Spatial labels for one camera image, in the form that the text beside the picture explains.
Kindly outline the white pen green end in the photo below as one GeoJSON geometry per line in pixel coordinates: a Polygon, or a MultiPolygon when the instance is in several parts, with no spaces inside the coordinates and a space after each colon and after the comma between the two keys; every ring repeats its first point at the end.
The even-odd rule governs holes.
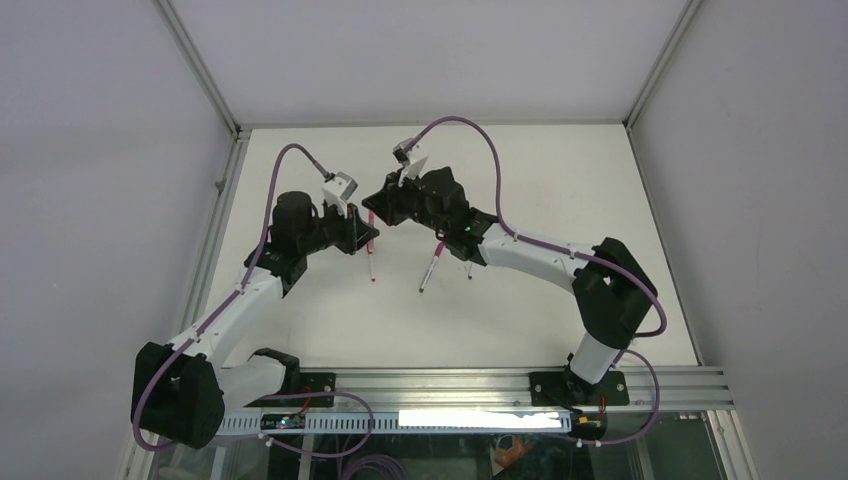
{"type": "Polygon", "coordinates": [[[440,256],[441,256],[440,253],[438,253],[438,252],[434,253],[432,260],[431,260],[430,264],[428,265],[427,270],[425,271],[425,274],[424,274],[422,281],[420,283],[420,286],[419,286],[419,289],[418,289],[418,291],[420,293],[423,293],[425,291],[425,289],[426,289],[426,287],[427,287],[427,285],[428,285],[428,283],[429,283],[429,281],[430,281],[430,279],[433,275],[433,272],[434,272],[434,270],[437,266],[437,263],[440,259],[440,256]]]}

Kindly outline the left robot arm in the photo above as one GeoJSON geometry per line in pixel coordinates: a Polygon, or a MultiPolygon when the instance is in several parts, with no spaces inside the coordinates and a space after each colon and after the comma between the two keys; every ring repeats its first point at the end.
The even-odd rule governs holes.
{"type": "Polygon", "coordinates": [[[135,359],[130,420],[139,446],[156,450],[145,432],[194,449],[208,445],[224,417],[255,402],[288,406],[305,395],[297,357],[268,347],[244,363],[225,362],[254,323],[291,293],[308,257],[327,250],[354,255],[379,231],[357,206],[331,197],[322,214],[309,194],[266,199],[257,246],[233,290],[199,320],[164,344],[149,342],[135,359]]]}

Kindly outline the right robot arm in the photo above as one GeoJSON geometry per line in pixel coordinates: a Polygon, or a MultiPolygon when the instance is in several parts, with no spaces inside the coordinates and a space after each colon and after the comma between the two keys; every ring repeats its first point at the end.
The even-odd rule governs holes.
{"type": "Polygon", "coordinates": [[[415,179],[390,173],[362,203],[388,226],[410,220],[432,230],[460,260],[515,270],[573,294],[585,334],[569,360],[564,390],[578,405],[602,394],[603,377],[635,339],[657,296],[621,241],[581,245],[511,233],[468,202],[448,167],[415,179]]]}

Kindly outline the orange object under table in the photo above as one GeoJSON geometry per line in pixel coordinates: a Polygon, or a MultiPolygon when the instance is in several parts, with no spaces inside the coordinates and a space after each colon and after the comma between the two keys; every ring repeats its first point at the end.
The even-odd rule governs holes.
{"type": "Polygon", "coordinates": [[[527,451],[527,446],[520,438],[503,437],[493,444],[491,459],[494,465],[507,468],[521,459],[527,451]]]}

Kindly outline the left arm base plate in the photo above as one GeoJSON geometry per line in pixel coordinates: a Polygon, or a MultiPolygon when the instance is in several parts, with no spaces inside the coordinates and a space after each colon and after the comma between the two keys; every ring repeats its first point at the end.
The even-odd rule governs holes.
{"type": "Polygon", "coordinates": [[[282,389],[276,392],[276,395],[284,395],[286,399],[258,399],[247,405],[247,408],[284,408],[284,409],[301,409],[306,403],[309,403],[310,408],[329,408],[334,405],[334,398],[316,397],[316,398],[298,398],[291,399],[292,394],[316,393],[316,392],[331,392],[336,390],[337,375],[330,371],[315,371],[299,373],[296,381],[287,380],[282,389]]]}

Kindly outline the aluminium front rail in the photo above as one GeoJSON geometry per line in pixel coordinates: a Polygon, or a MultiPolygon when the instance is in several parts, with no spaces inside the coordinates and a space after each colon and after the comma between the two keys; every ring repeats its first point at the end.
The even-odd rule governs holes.
{"type": "MultiPolygon", "coordinates": [[[[560,367],[530,368],[304,368],[337,375],[336,390],[362,398],[376,412],[404,409],[539,410],[533,406],[528,373],[560,367]]],[[[723,371],[704,366],[624,366],[630,403],[626,406],[577,407],[608,413],[732,410],[734,401],[723,371]]]]}

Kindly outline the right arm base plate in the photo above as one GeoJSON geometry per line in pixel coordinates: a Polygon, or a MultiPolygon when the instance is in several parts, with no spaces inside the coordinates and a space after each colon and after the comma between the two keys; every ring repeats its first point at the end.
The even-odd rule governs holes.
{"type": "Polygon", "coordinates": [[[537,407],[626,406],[630,403],[625,376],[618,371],[607,371],[596,384],[582,380],[569,368],[531,371],[528,380],[531,403],[537,407]]]}

